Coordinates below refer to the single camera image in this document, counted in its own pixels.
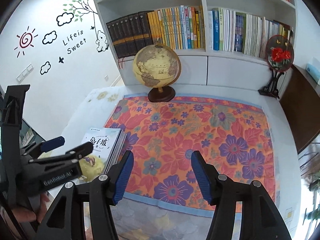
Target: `white table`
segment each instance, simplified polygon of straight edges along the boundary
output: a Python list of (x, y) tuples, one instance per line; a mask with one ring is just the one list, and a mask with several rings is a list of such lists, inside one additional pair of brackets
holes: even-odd
[[(172, 85), (176, 93), (211, 95), (242, 100), (262, 107), (270, 128), (275, 165), (279, 165), (280, 204), (279, 212), (284, 218), (291, 236), (295, 234), (300, 215), (300, 168), (293, 136), (280, 103), (275, 98), (259, 95), (257, 91), (236, 88), (203, 86), (203, 85)], [(68, 125), (62, 132), (65, 145), (54, 152), (54, 155), (81, 144), (85, 132), (91, 127), (103, 127), (119, 100), (124, 95), (147, 93), (149, 88), (142, 85), (110, 87), (93, 90), (76, 109)], [(107, 91), (105, 98), (97, 100), (97, 96)], [(115, 101), (109, 102), (107, 97), (118, 94)], [(56, 196), (61, 187), (50, 191)]]

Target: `floral cloth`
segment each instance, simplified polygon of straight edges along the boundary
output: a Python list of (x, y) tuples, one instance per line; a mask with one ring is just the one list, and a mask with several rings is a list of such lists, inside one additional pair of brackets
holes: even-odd
[(214, 210), (191, 168), (191, 154), (199, 150), (219, 173), (237, 182), (259, 180), (275, 199), (272, 143), (261, 108), (214, 98), (151, 103), (145, 96), (130, 97), (118, 103), (105, 127), (124, 130), (123, 153), (134, 154), (126, 192)]

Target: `spiral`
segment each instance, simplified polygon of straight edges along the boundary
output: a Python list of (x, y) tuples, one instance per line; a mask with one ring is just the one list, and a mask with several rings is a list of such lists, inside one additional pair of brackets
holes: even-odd
[(32, 34), (31, 33), (23, 33), (23, 35), (20, 37), (19, 44), (20, 44), (20, 47), (24, 49), (24, 48), (28, 47), (31, 44), (31, 42), (32, 42)]

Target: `globe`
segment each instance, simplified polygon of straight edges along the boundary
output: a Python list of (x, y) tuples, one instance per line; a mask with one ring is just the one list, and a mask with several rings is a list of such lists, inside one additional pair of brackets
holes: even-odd
[(168, 102), (175, 96), (169, 85), (179, 78), (181, 63), (168, 46), (158, 43), (142, 48), (134, 57), (132, 70), (142, 85), (153, 88), (148, 94), (151, 102)]

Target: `wooden globe base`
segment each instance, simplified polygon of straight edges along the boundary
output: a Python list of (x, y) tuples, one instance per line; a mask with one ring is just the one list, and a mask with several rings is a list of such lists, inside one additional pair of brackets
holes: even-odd
[(162, 88), (153, 88), (148, 94), (148, 99), (153, 103), (169, 102), (175, 97), (175, 95), (175, 90), (169, 86)]

